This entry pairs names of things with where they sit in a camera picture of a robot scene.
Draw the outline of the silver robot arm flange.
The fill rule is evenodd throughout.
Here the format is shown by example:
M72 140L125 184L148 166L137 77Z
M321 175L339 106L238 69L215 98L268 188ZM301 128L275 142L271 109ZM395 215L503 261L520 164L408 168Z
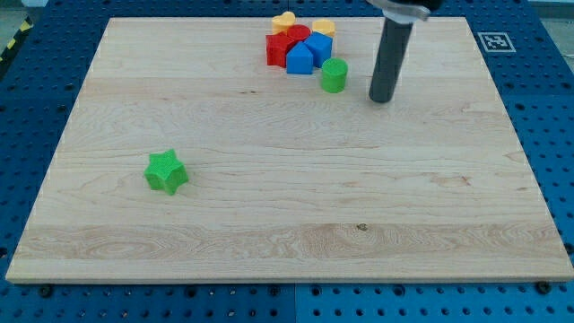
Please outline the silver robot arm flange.
M367 0L381 10L383 15L399 24L427 21L444 3L443 0Z

